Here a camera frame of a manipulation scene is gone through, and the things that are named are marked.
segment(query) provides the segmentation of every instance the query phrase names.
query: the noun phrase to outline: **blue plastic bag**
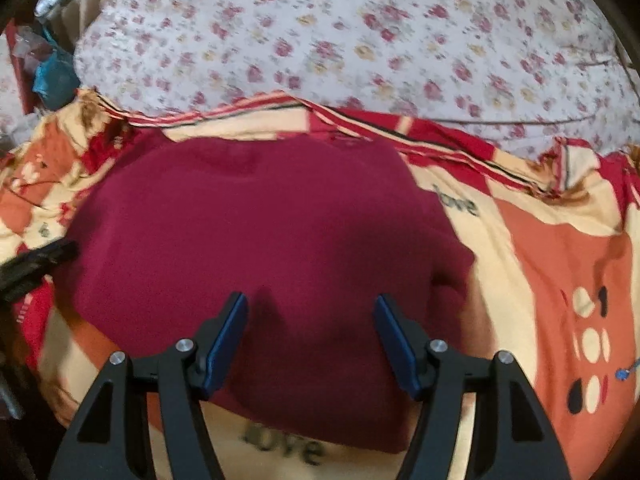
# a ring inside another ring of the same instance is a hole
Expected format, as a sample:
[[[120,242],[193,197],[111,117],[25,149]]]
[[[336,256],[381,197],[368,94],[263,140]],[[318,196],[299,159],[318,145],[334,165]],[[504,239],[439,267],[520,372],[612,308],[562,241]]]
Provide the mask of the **blue plastic bag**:
[[[46,29],[44,37],[53,47],[53,54],[36,69],[33,91],[48,110],[56,111],[74,100],[80,80],[74,70],[73,56],[62,50]]]

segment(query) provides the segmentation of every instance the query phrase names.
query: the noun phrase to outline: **maroon cloth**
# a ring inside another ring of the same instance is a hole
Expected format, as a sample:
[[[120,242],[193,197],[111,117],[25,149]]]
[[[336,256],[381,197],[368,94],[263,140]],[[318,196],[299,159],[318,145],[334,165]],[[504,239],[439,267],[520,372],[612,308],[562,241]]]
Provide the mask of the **maroon cloth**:
[[[473,254],[384,140],[149,134],[68,237],[81,256],[56,286],[133,356],[192,335],[244,292],[248,327],[213,402],[309,438],[406,448],[409,400],[374,329],[378,294],[460,342]]]

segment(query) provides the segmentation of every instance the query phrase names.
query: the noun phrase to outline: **silver screw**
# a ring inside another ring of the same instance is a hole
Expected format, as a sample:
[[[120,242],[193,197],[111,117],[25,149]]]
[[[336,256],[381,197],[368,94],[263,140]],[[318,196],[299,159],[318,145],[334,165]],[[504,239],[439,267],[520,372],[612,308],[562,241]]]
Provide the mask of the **silver screw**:
[[[119,364],[122,364],[124,362],[124,359],[126,359],[126,358],[127,358],[127,356],[125,355],[124,352],[114,352],[109,357],[109,362],[112,365],[119,365]]]
[[[193,350],[193,341],[191,339],[180,339],[175,344],[175,347],[178,349],[178,352],[189,352]]]
[[[513,363],[513,354],[507,350],[500,350],[498,352],[498,361],[503,365],[510,365]]]
[[[442,339],[434,339],[433,341],[431,341],[431,343],[429,343],[429,346],[431,347],[431,350],[439,354],[441,354],[442,352],[446,352],[447,349],[449,349],[449,345]]]

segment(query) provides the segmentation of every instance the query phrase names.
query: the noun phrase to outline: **multicolored bedspread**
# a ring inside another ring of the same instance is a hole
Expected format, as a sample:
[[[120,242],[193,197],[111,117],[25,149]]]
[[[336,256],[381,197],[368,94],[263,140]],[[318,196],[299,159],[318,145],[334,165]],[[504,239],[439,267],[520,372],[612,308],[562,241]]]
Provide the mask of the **multicolored bedspread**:
[[[633,149],[602,158],[583,141],[556,139],[535,164],[429,121],[345,115],[283,93],[209,114],[152,120],[124,114],[83,91],[4,162],[0,256],[8,259],[63,235],[92,185],[148,126],[163,128],[175,141],[277,142],[300,134],[388,140],[417,185],[439,195],[458,237],[476,255],[463,319],[468,346],[479,354],[514,352],[556,428],[573,478],[587,480],[603,462],[640,392],[640,376],[614,376],[640,353],[640,177]],[[115,345],[53,297],[52,285],[44,283],[15,313],[28,360],[66,422]],[[213,404],[203,410],[231,480],[391,479],[402,460],[291,440]],[[158,415],[152,399],[154,458],[159,477],[168,479]],[[466,410],[451,479],[463,477],[472,425],[473,411]]]

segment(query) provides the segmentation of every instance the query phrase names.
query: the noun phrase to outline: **floral bedsheet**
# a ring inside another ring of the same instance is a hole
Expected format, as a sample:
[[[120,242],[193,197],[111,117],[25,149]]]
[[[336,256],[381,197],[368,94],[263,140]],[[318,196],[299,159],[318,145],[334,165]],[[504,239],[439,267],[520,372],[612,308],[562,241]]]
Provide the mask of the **floral bedsheet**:
[[[108,0],[76,69],[145,114],[285,89],[429,118],[536,156],[640,139],[638,96],[592,0]]]

